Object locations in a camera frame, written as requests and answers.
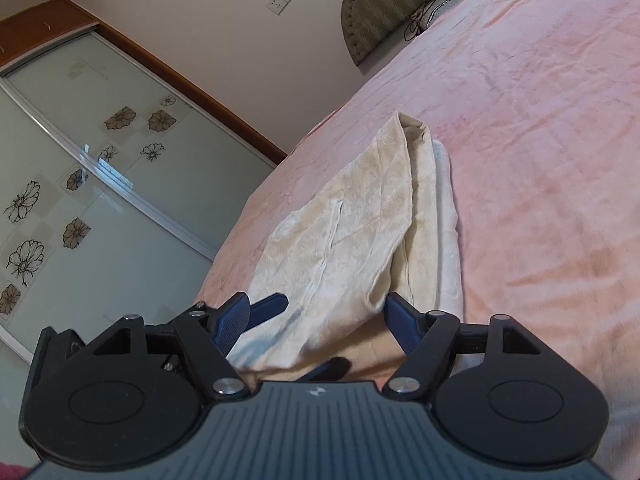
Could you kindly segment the cream white pants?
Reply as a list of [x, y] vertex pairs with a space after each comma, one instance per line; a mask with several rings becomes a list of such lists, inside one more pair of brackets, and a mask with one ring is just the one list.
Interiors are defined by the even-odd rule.
[[231, 363], [259, 379], [292, 379], [334, 356], [373, 377], [401, 359], [385, 298], [462, 315], [458, 214], [446, 148], [396, 113], [370, 144], [272, 231], [248, 294], [288, 307], [243, 334]]

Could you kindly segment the sliding glass wardrobe door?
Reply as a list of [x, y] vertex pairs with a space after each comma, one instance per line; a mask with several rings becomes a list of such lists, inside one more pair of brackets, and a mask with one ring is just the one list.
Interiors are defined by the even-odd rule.
[[96, 32], [1, 73], [1, 353], [44, 326], [161, 323], [201, 287], [273, 163]]

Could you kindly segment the pink bed blanket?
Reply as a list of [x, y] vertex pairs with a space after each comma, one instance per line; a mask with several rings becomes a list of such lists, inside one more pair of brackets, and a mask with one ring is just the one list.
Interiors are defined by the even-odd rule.
[[610, 407], [597, 463], [639, 474], [639, 0], [464, 0], [250, 196], [200, 292], [248, 293], [274, 228], [393, 114], [447, 151], [465, 322], [513, 316]]

